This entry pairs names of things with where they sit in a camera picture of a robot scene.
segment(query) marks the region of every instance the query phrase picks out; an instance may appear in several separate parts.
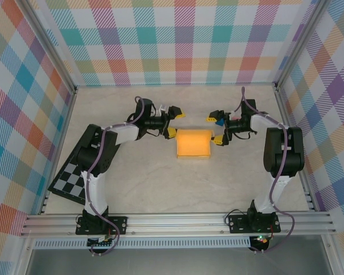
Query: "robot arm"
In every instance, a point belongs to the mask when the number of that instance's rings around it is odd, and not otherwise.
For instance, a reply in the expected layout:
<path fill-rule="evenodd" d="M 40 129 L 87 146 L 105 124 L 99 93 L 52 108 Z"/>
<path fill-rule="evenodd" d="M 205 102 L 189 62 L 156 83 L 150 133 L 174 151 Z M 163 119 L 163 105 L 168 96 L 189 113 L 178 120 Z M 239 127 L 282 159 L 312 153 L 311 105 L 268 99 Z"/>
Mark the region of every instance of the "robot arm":
<path fill-rule="evenodd" d="M 255 100 L 249 99 L 247 102 L 256 109 Z M 224 134 L 215 136 L 212 140 L 220 146 L 228 145 L 232 141 L 232 136 L 236 133 L 266 131 L 263 161 L 265 170 L 268 172 L 268 183 L 264 191 L 253 200 L 252 206 L 249 209 L 249 211 L 266 214 L 275 212 L 269 199 L 269 193 L 282 163 L 284 133 L 278 127 L 278 124 L 270 118 L 269 114 L 263 114 L 264 116 L 258 115 L 242 101 L 240 119 L 233 120 L 234 112 L 225 113 L 224 111 L 214 111 L 210 113 L 206 120 L 212 122 L 223 121 L 225 127 Z M 291 178 L 304 167 L 302 130 L 298 127 L 285 126 L 285 128 L 288 136 L 287 157 L 272 194 L 274 203 L 279 200 L 285 186 Z"/>
<path fill-rule="evenodd" d="M 84 187 L 86 190 L 89 188 L 89 197 L 86 193 L 83 216 L 80 219 L 87 228 L 87 234 L 103 234 L 109 228 L 109 225 L 102 221 L 91 208 L 90 202 L 92 202 L 97 213 L 103 217 L 108 216 L 108 205 L 105 199 L 105 172 L 110 167 L 119 146 L 125 142 L 141 139 L 146 133 L 149 133 L 148 130 L 158 130 L 158 135 L 171 139 L 175 136 L 176 129 L 169 127 L 170 120 L 185 116 L 178 107 L 171 106 L 166 112 L 164 106 L 156 110 L 153 102 L 149 99 L 143 99 L 143 102 L 144 111 L 134 123 L 131 122 L 131 118 L 138 117 L 143 109 L 140 100 L 136 104 L 135 113 L 129 116 L 126 123 L 117 124 L 107 129 L 90 124 L 80 138 L 75 155 L 81 169 L 81 175 L 84 178 Z M 87 181 L 88 170 L 99 154 L 101 136 L 104 131 L 106 133 L 100 159 L 90 173 L 89 181 Z M 83 230 L 77 229 L 77 234 L 82 234 L 80 231 L 83 232 Z"/>

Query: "black bracket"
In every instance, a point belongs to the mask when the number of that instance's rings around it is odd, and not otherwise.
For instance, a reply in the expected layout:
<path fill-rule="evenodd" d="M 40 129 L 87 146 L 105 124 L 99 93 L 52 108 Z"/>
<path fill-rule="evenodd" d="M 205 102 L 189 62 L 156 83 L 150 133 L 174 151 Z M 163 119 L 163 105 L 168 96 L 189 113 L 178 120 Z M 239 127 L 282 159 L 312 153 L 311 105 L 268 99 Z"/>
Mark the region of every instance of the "black bracket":
<path fill-rule="evenodd" d="M 126 234 L 127 228 L 127 217 L 113 217 L 107 216 L 107 219 L 113 222 L 119 229 L 120 235 Z M 116 229 L 109 225 L 108 223 L 101 220 L 101 226 L 93 223 L 89 219 L 80 216 L 77 221 L 77 226 L 75 230 L 76 235 L 115 235 Z"/>
<path fill-rule="evenodd" d="M 174 138 L 173 133 L 169 133 L 169 124 L 172 119 L 179 119 L 184 117 L 184 112 L 176 107 L 170 106 L 168 112 L 161 110 L 160 116 L 156 116 L 157 110 L 155 109 L 154 103 L 150 99 L 143 99 L 144 111 L 142 113 L 142 101 L 139 100 L 136 104 L 135 113 L 132 113 L 127 118 L 127 122 L 132 121 L 132 117 L 138 117 L 141 113 L 141 117 L 134 124 L 139 128 L 137 140 L 141 139 L 145 134 L 149 133 L 148 130 L 158 130 L 159 135 L 163 135 L 166 139 Z"/>
<path fill-rule="evenodd" d="M 275 212 L 263 214 L 256 211 L 254 201 L 251 202 L 247 214 L 228 216 L 230 233 L 279 233 L 280 223 Z"/>
<path fill-rule="evenodd" d="M 262 236 L 255 236 L 250 237 L 250 244 L 251 246 L 248 248 L 251 251 L 262 251 L 267 250 L 269 248 L 271 237 L 262 238 Z"/>
<path fill-rule="evenodd" d="M 279 233 L 280 223 L 275 213 L 262 214 L 261 225 L 252 229 L 247 215 L 230 215 L 228 216 L 230 233 Z"/>
<path fill-rule="evenodd" d="M 93 252 L 96 254 L 104 253 L 113 245 L 113 241 L 114 239 L 112 238 L 104 240 L 103 242 L 99 242 L 97 238 L 89 238 L 87 240 L 87 247 L 93 247 Z"/>
<path fill-rule="evenodd" d="M 256 109 L 256 102 L 254 99 L 248 99 L 248 104 Z M 224 135 L 220 140 L 218 145 L 224 146 L 228 145 L 230 141 L 232 141 L 233 135 L 236 136 L 237 133 L 242 132 L 253 132 L 257 134 L 254 130 L 251 129 L 251 117 L 255 114 L 253 110 L 251 110 L 246 102 L 241 102 L 241 118 L 236 120 L 230 119 L 231 113 L 226 113 L 222 110 L 216 110 L 210 113 L 209 117 L 206 119 L 208 122 L 217 122 L 223 120 L 224 122 Z"/>
<path fill-rule="evenodd" d="M 98 125 L 90 124 L 81 136 L 75 149 L 75 157 L 81 171 L 88 170 L 98 156 L 98 144 L 101 142 L 101 136 L 104 130 Z M 117 133 L 107 131 L 105 133 L 103 151 L 92 174 L 98 176 L 108 170 L 111 162 L 120 147 L 116 144 Z"/>

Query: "plaid wall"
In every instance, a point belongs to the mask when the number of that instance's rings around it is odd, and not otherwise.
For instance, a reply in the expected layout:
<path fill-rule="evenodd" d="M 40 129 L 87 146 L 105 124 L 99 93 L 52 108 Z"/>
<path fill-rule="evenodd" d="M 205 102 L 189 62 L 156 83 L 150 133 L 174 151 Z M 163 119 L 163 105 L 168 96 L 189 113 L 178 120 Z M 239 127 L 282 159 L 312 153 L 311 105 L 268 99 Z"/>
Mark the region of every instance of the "plaid wall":
<path fill-rule="evenodd" d="M 286 55 L 284 56 L 283 60 L 282 60 L 282 63 L 280 63 L 280 66 L 279 66 L 279 69 L 277 70 L 276 74 L 275 74 L 275 78 L 274 78 L 274 82 L 277 82 L 283 69 L 284 69 L 284 66 L 286 65 L 287 61 L 288 61 L 288 58 L 289 56 L 291 56 L 293 50 L 295 49 L 295 46 L 297 45 L 297 42 L 298 42 L 298 39 L 299 39 L 299 36 L 301 35 L 301 33 L 304 31 L 304 27 L 306 25 L 306 23 L 308 22 L 308 20 L 310 19 L 315 7 L 316 7 L 316 4 L 319 2 L 319 0 L 311 0 L 311 3 L 310 5 L 308 6 L 307 10 L 306 10 L 306 13 L 304 15 L 304 17 L 302 18 L 302 21 L 301 23 L 299 24 L 299 27 L 295 33 L 295 35 L 293 36 L 293 39 L 286 51 Z"/>
<path fill-rule="evenodd" d="M 75 82 L 91 86 L 271 83 L 296 39 L 292 25 L 302 21 L 301 32 L 309 16 L 296 15 L 311 0 L 31 2 L 63 42 Z"/>
<path fill-rule="evenodd" d="M 330 211 L 344 264 L 344 0 L 333 0 L 284 84 L 291 123 L 304 134 L 306 169 Z"/>
<path fill-rule="evenodd" d="M 40 203 L 70 98 L 14 0 L 0 0 L 0 275 Z"/>

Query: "metal rail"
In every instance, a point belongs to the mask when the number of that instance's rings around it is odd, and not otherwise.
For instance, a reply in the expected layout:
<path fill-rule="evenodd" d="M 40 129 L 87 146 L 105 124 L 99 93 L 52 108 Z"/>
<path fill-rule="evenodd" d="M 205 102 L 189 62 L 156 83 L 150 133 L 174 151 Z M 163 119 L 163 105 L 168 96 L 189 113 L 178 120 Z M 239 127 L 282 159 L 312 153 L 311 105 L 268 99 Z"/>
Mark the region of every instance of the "metal rail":
<path fill-rule="evenodd" d="M 63 61 L 58 55 L 56 48 L 52 44 L 51 39 L 49 38 L 41 21 L 38 19 L 37 14 L 32 8 L 31 4 L 28 2 L 28 0 L 16 0 L 16 3 L 18 7 L 22 10 L 23 14 L 26 16 L 27 21 L 29 22 L 34 33 L 36 34 L 36 37 L 41 42 L 42 47 L 51 59 L 55 68 L 59 72 L 62 80 L 67 85 L 68 89 L 70 89 L 72 93 L 75 93 L 76 84 L 72 80 L 68 70 L 66 69 Z"/>
<path fill-rule="evenodd" d="M 334 234 L 335 226 L 328 212 L 290 212 L 296 220 L 293 235 Z M 120 214 L 127 216 L 126 235 L 121 237 L 212 237 L 255 236 L 257 233 L 230 234 L 224 216 L 226 213 L 201 214 Z M 26 238 L 77 237 L 77 215 L 30 215 L 24 225 L 22 236 Z M 292 222 L 285 215 L 278 215 L 286 235 Z"/>
<path fill-rule="evenodd" d="M 319 21 L 322 18 L 322 15 L 327 10 L 329 4 L 331 3 L 330 0 L 319 0 L 312 12 L 310 19 L 307 21 L 306 25 L 304 26 L 304 31 L 300 34 L 298 38 L 298 42 L 289 56 L 287 63 L 285 64 L 281 75 L 278 78 L 277 85 L 281 87 L 285 81 L 288 79 L 288 76 L 292 72 L 295 64 L 297 63 L 300 55 L 302 54 L 303 49 L 307 46 L 309 40 L 312 37 Z"/>

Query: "aluminum frame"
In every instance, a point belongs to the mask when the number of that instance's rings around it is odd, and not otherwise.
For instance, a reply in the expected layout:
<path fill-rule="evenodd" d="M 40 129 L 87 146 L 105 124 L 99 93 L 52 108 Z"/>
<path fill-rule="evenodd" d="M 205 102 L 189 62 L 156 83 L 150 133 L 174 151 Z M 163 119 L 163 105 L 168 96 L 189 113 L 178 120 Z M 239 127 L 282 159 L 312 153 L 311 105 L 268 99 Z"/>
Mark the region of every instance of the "aluminum frame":
<path fill-rule="evenodd" d="M 286 79 L 288 79 L 288 76 L 297 63 L 299 56 L 301 55 L 303 49 L 307 46 L 307 43 L 311 39 L 311 36 L 314 33 L 319 21 L 321 20 L 322 15 L 327 10 L 330 3 L 331 0 L 319 0 L 319 2 L 316 4 L 311 17 L 308 19 L 306 25 L 303 28 L 304 31 L 300 34 L 293 52 L 289 56 L 282 73 L 278 77 L 278 87 L 281 87 L 285 83 Z"/>
<path fill-rule="evenodd" d="M 72 90 L 73 93 L 76 93 L 76 84 L 72 80 L 63 61 L 58 55 L 54 45 L 51 42 L 50 37 L 48 36 L 46 30 L 42 26 L 41 21 L 38 19 L 37 14 L 34 11 L 32 5 L 28 2 L 28 0 L 15 0 L 15 1 L 18 7 L 23 12 L 23 14 L 25 15 L 28 23 L 34 30 L 34 33 L 36 34 L 45 52 L 47 52 L 49 58 L 51 59 L 57 71 L 59 72 L 62 80 L 64 80 L 64 83 L 66 84 L 67 88 Z"/>
<path fill-rule="evenodd" d="M 285 108 L 282 94 L 280 93 L 280 87 L 277 85 L 273 85 L 273 92 L 275 94 L 276 102 L 278 104 L 279 111 L 280 111 L 283 121 L 287 125 L 291 126 L 291 122 L 289 120 L 289 114 L 287 112 L 287 109 Z M 311 203 L 313 205 L 314 210 L 319 211 L 320 207 L 315 196 L 315 191 L 312 185 L 310 185 L 310 180 L 309 180 L 308 172 L 306 171 L 306 169 L 303 169 L 302 171 L 300 171 L 299 176 L 300 176 L 300 181 L 302 183 L 305 194 L 307 193 L 308 196 L 311 198 Z M 333 273 L 336 275 L 344 275 L 344 268 L 340 260 L 340 255 L 335 247 L 334 236 L 327 235 L 327 234 L 322 235 L 322 242 L 325 247 L 326 255 L 327 255 L 327 258 L 329 259 L 329 263 L 330 263 Z"/>
<path fill-rule="evenodd" d="M 335 234 L 335 226 L 328 212 L 290 212 L 296 220 L 293 235 Z M 257 233 L 231 234 L 224 224 L 226 213 L 191 214 L 112 214 L 127 216 L 127 230 L 122 237 L 212 237 L 256 236 Z M 25 238 L 79 238 L 75 234 L 77 215 L 30 215 L 24 225 Z M 288 216 L 279 214 L 281 233 L 286 235 L 292 225 Z"/>

